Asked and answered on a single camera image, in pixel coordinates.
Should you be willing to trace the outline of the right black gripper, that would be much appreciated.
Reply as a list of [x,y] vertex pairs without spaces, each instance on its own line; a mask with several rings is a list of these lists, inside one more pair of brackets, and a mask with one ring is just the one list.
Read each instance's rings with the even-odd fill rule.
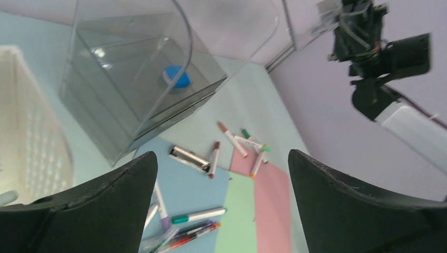
[[389,42],[382,37],[386,14],[387,3],[342,1],[335,18],[333,52],[328,60],[351,62],[349,75],[364,79],[385,74],[403,79],[429,72],[430,34]]

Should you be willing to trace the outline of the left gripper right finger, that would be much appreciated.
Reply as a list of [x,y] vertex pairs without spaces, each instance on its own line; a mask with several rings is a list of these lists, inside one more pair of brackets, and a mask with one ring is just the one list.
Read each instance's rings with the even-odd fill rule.
[[310,252],[446,252],[446,203],[372,185],[292,149],[288,167]]

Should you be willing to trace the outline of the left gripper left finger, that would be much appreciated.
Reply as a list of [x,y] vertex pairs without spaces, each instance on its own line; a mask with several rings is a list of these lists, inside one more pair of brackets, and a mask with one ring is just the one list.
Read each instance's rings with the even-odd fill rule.
[[138,252],[158,172],[146,152],[30,204],[1,208],[1,252]]

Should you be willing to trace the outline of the clear plastic drawer box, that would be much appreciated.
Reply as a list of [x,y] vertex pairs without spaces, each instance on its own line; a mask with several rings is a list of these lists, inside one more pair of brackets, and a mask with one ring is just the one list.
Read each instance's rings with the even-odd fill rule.
[[278,22],[272,1],[77,1],[61,100],[115,165],[203,106]]

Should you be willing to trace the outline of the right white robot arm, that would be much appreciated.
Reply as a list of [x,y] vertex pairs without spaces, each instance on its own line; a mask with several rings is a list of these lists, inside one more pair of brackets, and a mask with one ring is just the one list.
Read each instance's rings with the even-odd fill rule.
[[426,161],[446,171],[446,123],[388,85],[431,69],[429,33],[387,41],[382,37],[387,4],[342,1],[335,15],[329,61],[350,62],[353,107],[393,134]]

